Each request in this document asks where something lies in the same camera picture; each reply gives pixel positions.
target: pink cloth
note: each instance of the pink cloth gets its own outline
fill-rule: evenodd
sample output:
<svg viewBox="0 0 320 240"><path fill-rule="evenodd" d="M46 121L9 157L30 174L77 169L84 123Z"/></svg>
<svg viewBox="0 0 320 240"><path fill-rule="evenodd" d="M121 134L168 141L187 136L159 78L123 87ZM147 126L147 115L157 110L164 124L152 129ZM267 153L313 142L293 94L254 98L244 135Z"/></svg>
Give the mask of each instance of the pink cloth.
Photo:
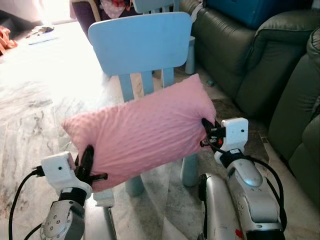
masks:
<svg viewBox="0 0 320 240"><path fill-rule="evenodd" d="M113 3L113 0L101 0L101 5L105 13L111 18L111 19L117 19L120 17L120 15L123 13L123 11L126 9L125 4L116 6Z"/></svg>
<svg viewBox="0 0 320 240"><path fill-rule="evenodd" d="M199 75L141 99L71 117L62 127L79 150L94 147L91 174L108 174L94 192L200 149L206 136L201 119L214 123L216 110Z"/></svg>

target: sofa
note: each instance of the sofa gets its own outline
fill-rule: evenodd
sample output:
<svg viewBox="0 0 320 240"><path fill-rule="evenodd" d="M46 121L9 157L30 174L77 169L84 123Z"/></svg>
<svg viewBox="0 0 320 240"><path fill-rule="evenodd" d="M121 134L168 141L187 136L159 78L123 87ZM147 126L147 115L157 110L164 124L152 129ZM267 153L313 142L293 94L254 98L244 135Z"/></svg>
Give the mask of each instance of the sofa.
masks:
<svg viewBox="0 0 320 240"><path fill-rule="evenodd" d="M310 35L274 111L268 139L320 206L320 28Z"/></svg>
<svg viewBox="0 0 320 240"><path fill-rule="evenodd" d="M191 15L198 4L181 0L180 10ZM192 26L195 56L242 111L270 118L319 22L320 11L300 9L275 15L254 30L202 8Z"/></svg>

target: white plastic bracket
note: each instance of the white plastic bracket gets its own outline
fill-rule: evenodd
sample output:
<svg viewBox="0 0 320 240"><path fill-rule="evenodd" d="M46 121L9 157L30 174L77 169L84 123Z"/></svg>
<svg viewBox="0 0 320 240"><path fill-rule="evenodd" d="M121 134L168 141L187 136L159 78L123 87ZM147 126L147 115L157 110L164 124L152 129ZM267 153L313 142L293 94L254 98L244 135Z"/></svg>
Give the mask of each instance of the white plastic bracket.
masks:
<svg viewBox="0 0 320 240"><path fill-rule="evenodd" d="M79 188L86 192L86 199L90 198L92 188L76 177L76 165L70 152L48 156L41 160L41 166L47 182L55 189L58 196L64 189L68 191L67 188Z"/></svg>
<svg viewBox="0 0 320 240"><path fill-rule="evenodd" d="M240 149L243 153L245 151L245 144L248 141L248 125L248 120L243 117L223 120L221 127L225 127L225 137L220 149L226 152ZM222 165L220 160L221 155L222 153L218 151L214 154L214 159L220 165Z"/></svg>

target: blue box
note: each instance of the blue box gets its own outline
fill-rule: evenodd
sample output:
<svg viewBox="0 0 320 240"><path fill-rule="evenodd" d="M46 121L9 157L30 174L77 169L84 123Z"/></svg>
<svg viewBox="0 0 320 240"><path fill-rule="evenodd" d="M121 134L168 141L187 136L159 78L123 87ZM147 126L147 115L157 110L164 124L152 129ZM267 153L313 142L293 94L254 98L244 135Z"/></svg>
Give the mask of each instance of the blue box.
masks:
<svg viewBox="0 0 320 240"><path fill-rule="evenodd" d="M308 6L309 0L207 0L209 8L216 9L247 25L258 29L274 15Z"/></svg>

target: floor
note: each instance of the floor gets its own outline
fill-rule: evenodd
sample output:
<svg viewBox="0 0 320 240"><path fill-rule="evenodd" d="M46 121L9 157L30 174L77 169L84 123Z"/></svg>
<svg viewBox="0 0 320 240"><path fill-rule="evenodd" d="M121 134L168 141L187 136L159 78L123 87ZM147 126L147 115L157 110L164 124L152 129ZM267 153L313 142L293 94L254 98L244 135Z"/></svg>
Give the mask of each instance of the floor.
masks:
<svg viewBox="0 0 320 240"><path fill-rule="evenodd" d="M77 22L58 25L59 38L35 45L25 39L0 57L0 239L8 239L8 218L15 192L31 168L43 157L77 150L60 127L63 119L77 113L123 103L119 80L106 76ZM209 87L208 74L197 66L212 99L228 97L218 86ZM143 96L140 75L133 74L137 98ZM176 81L186 78L175 70ZM160 72L154 73L155 90L162 88ZM289 240L318 240L319 210L265 141L269 164L280 175L285 195ZM212 153L198 154L199 171L224 172ZM196 187L180 181L182 161L172 162L142 175L146 191L131 198L124 184L113 189L112 209L119 240L196 240L201 231L201 202ZM44 178L31 179L20 195L14 215L14 239L23 239L48 214L57 199ZM37 234L33 240L40 239Z"/></svg>

